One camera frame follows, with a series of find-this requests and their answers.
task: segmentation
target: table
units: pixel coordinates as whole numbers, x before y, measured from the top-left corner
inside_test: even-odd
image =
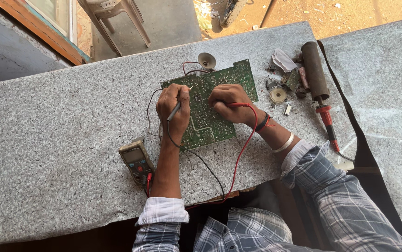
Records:
[[[402,220],[402,21],[321,42]]]
[[[274,49],[294,57],[305,42],[314,40],[309,24],[300,22],[0,82],[0,243],[64,235],[138,216],[146,196],[117,150],[145,135],[147,151],[157,163],[159,140],[146,134],[149,98],[161,81],[183,74],[182,62],[195,60],[201,52],[216,57],[216,69],[249,59],[260,100],[256,105],[299,137],[323,144],[326,129],[309,96],[298,100],[289,94],[297,111],[287,117],[282,114],[284,104],[270,106],[265,89],[266,62]],[[324,61],[323,67],[334,129],[344,154],[352,157],[353,130]],[[150,116],[156,133],[159,120],[154,109]],[[242,125],[236,125],[236,131],[236,138],[196,149],[225,191],[238,152],[251,133]],[[342,161],[332,151],[327,157]],[[191,160],[193,170],[181,155],[185,202],[220,195],[209,171],[196,157]],[[233,190],[277,178],[278,167],[263,139],[253,137]]]

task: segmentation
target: multimeter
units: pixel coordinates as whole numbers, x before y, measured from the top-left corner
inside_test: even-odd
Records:
[[[119,148],[123,162],[128,167],[132,179],[138,185],[142,185],[144,180],[146,181],[148,173],[151,173],[152,178],[154,178],[155,171],[154,165],[145,150],[144,140],[145,137],[142,136]]]

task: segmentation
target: red handle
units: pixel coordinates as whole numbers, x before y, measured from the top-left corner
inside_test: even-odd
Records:
[[[339,152],[338,140],[336,139],[335,130],[332,125],[332,117],[330,116],[329,110],[331,106],[325,106],[321,108],[316,108],[316,113],[321,114],[322,122],[326,126],[327,134],[329,135],[329,141],[333,146],[335,152]]]

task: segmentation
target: hand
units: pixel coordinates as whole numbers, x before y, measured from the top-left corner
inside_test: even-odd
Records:
[[[165,139],[165,137],[168,137],[167,118],[176,107],[178,100],[181,102],[181,107],[170,121],[170,135],[175,143],[180,144],[190,117],[190,96],[188,94],[188,87],[173,83],[169,87],[164,88],[156,104],[156,111],[162,122]]]
[[[251,128],[255,126],[254,112],[248,107],[229,108],[225,103],[245,102],[250,103],[257,112],[257,123],[265,119],[265,112],[258,109],[249,99],[240,85],[218,85],[209,96],[209,106],[213,107],[224,119],[233,123],[245,123]]]

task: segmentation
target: black wristband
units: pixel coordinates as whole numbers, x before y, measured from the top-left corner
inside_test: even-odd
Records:
[[[265,127],[266,122],[269,120],[269,117],[270,115],[268,115],[268,113],[265,112],[265,119],[259,125],[257,125],[256,132],[260,131],[261,129],[263,129],[263,127]]]

